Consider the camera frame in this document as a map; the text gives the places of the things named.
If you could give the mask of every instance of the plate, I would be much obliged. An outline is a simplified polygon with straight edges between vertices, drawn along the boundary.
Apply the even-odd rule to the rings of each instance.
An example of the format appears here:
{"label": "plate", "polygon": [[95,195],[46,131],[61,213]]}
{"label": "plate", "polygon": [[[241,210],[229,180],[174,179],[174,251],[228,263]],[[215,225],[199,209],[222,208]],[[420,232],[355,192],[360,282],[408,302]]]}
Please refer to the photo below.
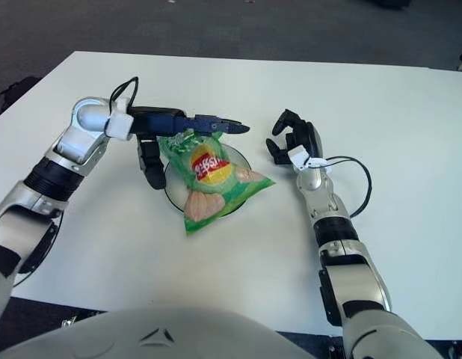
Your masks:
{"label": "plate", "polygon": [[[224,151],[226,152],[228,157],[230,158],[230,162],[235,163],[238,166],[251,169],[249,162],[236,148],[228,146],[227,144],[221,145],[223,146]],[[166,165],[166,168],[164,169],[164,176],[166,177],[166,188],[164,189],[164,193],[166,193],[168,200],[170,200],[170,202],[179,211],[183,212],[185,210],[186,200],[188,199],[189,195],[188,187],[182,180],[178,171],[175,170],[175,168],[169,162]]]}

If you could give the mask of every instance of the lay's logo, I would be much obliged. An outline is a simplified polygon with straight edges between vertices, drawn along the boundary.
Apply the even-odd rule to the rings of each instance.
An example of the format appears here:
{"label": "lay's logo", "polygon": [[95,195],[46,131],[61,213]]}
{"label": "lay's logo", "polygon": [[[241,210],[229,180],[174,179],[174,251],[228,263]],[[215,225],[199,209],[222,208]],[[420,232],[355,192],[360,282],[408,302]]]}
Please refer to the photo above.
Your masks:
{"label": "lay's logo", "polygon": [[232,166],[228,161],[217,157],[213,150],[201,144],[191,156],[191,166],[196,178],[208,185],[217,185],[230,176]]}

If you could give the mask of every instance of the chip bag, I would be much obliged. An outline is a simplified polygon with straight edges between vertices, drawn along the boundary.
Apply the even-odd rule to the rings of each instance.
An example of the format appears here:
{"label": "chip bag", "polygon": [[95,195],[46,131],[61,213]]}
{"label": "chip bag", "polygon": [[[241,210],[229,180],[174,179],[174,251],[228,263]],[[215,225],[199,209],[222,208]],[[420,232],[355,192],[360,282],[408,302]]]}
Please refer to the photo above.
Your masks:
{"label": "chip bag", "polygon": [[185,205],[187,234],[231,213],[246,199],[274,181],[230,162],[219,137],[200,136],[188,130],[158,139],[160,150],[177,169],[190,190]]}

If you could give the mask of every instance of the gray carpet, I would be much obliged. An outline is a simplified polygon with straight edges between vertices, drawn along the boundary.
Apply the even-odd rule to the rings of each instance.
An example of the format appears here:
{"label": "gray carpet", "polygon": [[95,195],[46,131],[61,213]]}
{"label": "gray carpet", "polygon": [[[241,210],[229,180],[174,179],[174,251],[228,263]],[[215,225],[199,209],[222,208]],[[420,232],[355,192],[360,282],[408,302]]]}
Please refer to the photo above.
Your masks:
{"label": "gray carpet", "polygon": [[[406,10],[368,0],[247,1],[0,0],[0,90],[46,75],[75,50],[446,70],[462,52],[462,0],[414,0]],[[74,312],[15,300],[0,348]],[[312,352],[309,337],[289,336]]]}

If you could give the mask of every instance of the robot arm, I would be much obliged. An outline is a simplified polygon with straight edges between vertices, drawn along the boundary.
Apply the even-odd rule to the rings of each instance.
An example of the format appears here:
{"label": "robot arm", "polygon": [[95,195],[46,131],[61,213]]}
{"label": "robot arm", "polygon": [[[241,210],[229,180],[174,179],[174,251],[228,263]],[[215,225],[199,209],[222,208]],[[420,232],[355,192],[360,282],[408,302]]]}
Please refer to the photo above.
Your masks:
{"label": "robot arm", "polygon": [[[139,152],[141,167],[150,181],[148,155],[154,156],[155,164],[161,164],[159,150],[150,152],[149,148],[158,146],[155,142],[157,135],[172,136],[186,129],[204,135],[249,130],[239,122],[214,116],[188,118],[183,111],[172,108],[133,108],[129,99],[114,95],[115,91],[112,100],[96,97],[79,100],[73,108],[70,126],[31,173],[19,181],[0,203],[0,317],[17,273],[39,249],[40,243],[56,234],[58,228],[54,220],[63,214],[70,196],[105,154],[110,138],[127,141],[132,134],[137,135],[138,148],[144,150]],[[144,138],[153,141],[141,143]],[[162,165],[152,168],[153,171],[160,176]],[[164,187],[165,182],[161,181],[161,185]]]}
{"label": "robot arm", "polygon": [[287,126],[287,149],[268,139],[278,165],[293,165],[319,246],[321,297],[327,320],[341,326],[347,358],[441,358],[404,320],[391,312],[386,285],[327,174],[321,140],[311,123],[285,110],[273,129]]}

